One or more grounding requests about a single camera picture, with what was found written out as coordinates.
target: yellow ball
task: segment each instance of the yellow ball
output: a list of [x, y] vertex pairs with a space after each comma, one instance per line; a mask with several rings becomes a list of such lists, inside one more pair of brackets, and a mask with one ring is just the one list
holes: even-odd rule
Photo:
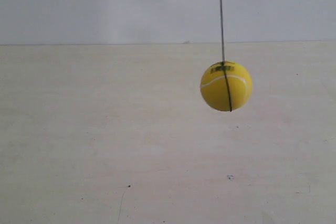
[[232, 61], [221, 61], [211, 65], [204, 72], [200, 86], [205, 102], [219, 111], [241, 108], [249, 99], [252, 89], [252, 79], [246, 68]]

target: wire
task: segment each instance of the wire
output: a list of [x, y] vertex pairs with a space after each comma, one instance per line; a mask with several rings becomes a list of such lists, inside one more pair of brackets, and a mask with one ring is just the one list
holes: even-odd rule
[[229, 105], [230, 105], [230, 112], [232, 111], [232, 101], [231, 101], [231, 92], [229, 87], [229, 82], [227, 79], [226, 68], [225, 68], [225, 45], [224, 45], [224, 21], [223, 21], [223, 0], [219, 0], [220, 2], [220, 11], [221, 11], [221, 21], [220, 21], [220, 28], [221, 28], [221, 35], [222, 35], [222, 70], [225, 76], [226, 88], [227, 93], [229, 96]]

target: string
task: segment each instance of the string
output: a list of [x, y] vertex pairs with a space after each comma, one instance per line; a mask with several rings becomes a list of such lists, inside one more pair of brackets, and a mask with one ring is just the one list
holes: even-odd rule
[[221, 21], [220, 21], [220, 30], [221, 30], [221, 35], [222, 35], [222, 70], [224, 72], [225, 76], [225, 82], [226, 82], [226, 88], [227, 88], [227, 93], [229, 96], [229, 106], [230, 106], [230, 112], [232, 111], [232, 101], [231, 101], [231, 93], [230, 93], [230, 87], [229, 87], [229, 82], [227, 79], [227, 74], [226, 74], [226, 68], [225, 68], [225, 45], [224, 45], [224, 21], [223, 21], [223, 0], [219, 0], [220, 4], [220, 11], [221, 11]]

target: white wall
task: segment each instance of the white wall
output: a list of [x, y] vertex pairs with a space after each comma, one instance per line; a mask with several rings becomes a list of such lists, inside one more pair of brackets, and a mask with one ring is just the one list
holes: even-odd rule
[[[336, 0], [225, 0], [226, 40], [336, 39]], [[218, 0], [0, 0], [0, 44], [220, 42]]]

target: tennis ball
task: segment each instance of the tennis ball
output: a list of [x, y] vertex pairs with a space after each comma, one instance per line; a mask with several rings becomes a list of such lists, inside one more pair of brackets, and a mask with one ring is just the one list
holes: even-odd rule
[[252, 89], [252, 79], [246, 68], [232, 61], [211, 65], [204, 72], [200, 85], [204, 101], [218, 111], [241, 108], [249, 99]]

